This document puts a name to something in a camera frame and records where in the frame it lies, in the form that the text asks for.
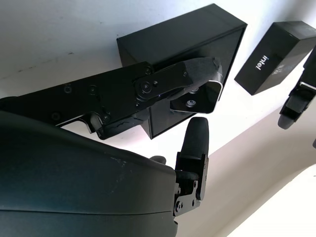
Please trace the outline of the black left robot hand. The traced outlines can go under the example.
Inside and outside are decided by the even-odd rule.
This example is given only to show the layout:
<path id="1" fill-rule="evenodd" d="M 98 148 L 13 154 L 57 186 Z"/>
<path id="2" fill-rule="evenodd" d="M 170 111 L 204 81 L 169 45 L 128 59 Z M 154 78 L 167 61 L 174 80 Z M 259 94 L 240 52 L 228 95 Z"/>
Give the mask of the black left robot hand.
<path id="1" fill-rule="evenodd" d="M 303 65 L 303 72 L 288 95 L 278 119 L 278 126 L 290 128 L 316 97 L 316 50 L 313 49 Z"/>

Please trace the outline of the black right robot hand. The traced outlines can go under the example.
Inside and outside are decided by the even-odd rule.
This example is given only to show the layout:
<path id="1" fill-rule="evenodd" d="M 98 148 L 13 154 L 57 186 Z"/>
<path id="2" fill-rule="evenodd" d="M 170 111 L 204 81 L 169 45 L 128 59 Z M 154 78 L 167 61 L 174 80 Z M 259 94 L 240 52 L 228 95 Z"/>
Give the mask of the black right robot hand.
<path id="1" fill-rule="evenodd" d="M 3 237 L 174 237 L 205 195 L 209 125 L 222 90 L 211 57 L 155 71 L 137 63 L 0 101 Z M 103 140 L 165 100 L 193 112 L 176 165 Z"/>

